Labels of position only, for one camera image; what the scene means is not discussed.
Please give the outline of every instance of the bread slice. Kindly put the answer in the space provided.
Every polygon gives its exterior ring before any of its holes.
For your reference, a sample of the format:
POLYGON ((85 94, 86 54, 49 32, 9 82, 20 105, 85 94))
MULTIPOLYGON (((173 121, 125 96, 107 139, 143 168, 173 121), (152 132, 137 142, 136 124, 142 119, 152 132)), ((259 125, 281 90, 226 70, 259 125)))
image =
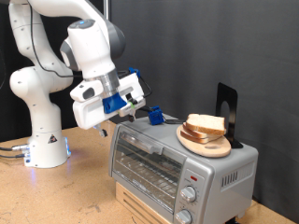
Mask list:
POLYGON ((186 127, 189 130, 200 133, 210 133, 214 135, 224 135, 224 118, 210 115, 190 114, 186 121, 186 127))
POLYGON ((186 122, 183 123, 183 129, 185 131, 185 133, 188 133, 189 135, 195 137, 195 138, 208 138, 208 137, 214 137, 215 134, 210 134, 210 133, 200 133, 197 131, 193 131, 187 128, 187 124, 186 122))
POLYGON ((214 135, 213 137, 207 137, 207 138, 196 138, 196 137, 193 137, 192 135, 186 133, 185 130, 180 131, 180 136, 182 136, 190 141, 193 141, 195 143, 201 143, 201 144, 205 144, 210 141, 214 141, 214 140, 221 138, 221 135, 214 135))

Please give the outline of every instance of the warning label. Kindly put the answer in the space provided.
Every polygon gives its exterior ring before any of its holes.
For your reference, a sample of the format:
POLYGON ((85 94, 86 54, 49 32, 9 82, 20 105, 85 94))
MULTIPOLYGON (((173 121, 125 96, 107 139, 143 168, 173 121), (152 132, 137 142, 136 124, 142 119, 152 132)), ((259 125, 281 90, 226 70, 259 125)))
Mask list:
POLYGON ((50 140, 49 140, 49 144, 50 143, 54 143, 54 142, 57 142, 57 139, 55 138, 54 134, 50 137, 50 140))

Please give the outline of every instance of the toaster oven glass window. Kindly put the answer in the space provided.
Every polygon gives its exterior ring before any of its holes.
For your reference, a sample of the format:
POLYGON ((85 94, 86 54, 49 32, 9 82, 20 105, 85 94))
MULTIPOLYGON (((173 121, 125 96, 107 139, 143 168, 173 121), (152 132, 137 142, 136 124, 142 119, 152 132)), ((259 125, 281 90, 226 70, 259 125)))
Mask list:
POLYGON ((119 132, 113 171, 173 213, 184 158, 165 148, 162 155, 149 154, 144 146, 150 146, 150 142, 134 144, 123 137, 127 134, 129 130, 119 132))

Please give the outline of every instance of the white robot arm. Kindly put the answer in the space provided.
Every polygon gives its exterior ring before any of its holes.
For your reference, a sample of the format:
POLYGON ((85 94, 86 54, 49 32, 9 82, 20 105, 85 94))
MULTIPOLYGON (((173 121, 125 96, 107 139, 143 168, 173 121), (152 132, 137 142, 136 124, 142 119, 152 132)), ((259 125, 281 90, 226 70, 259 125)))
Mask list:
POLYGON ((84 80, 71 92, 75 118, 82 129, 95 127, 104 136, 105 132, 100 129, 102 121, 117 114, 134 118, 135 111, 145 105, 137 74, 119 79, 111 61, 124 51, 121 30, 88 0, 0 0, 0 4, 9 4, 18 49, 35 64, 10 78, 11 89, 25 101, 31 114, 33 135, 28 141, 26 166, 50 168, 67 159, 60 109, 50 101, 49 93, 71 85, 70 69, 83 73, 84 80), (69 37, 61 47, 68 68, 51 50, 38 13, 82 19, 69 26, 69 37))
POLYGON ((125 48, 122 31, 88 0, 29 0, 40 14, 49 17, 80 17, 68 27, 69 37, 61 47, 66 65, 82 71, 84 80, 71 92, 78 126, 90 129, 119 114, 134 116, 145 105, 136 74, 119 79, 112 59, 125 48))

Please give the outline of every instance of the toaster oven handle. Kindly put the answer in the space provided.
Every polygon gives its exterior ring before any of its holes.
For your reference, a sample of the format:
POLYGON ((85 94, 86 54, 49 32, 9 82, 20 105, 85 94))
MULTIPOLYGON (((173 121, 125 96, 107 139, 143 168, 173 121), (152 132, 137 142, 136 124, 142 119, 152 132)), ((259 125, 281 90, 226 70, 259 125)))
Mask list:
POLYGON ((152 153, 157 153, 159 155, 162 155, 163 152, 163 147, 155 144, 154 142, 152 142, 152 140, 139 135, 139 136, 135 136, 126 132, 122 132, 121 133, 121 139, 123 139, 124 141, 130 143, 131 145, 138 147, 146 152, 148 152, 149 154, 152 153))

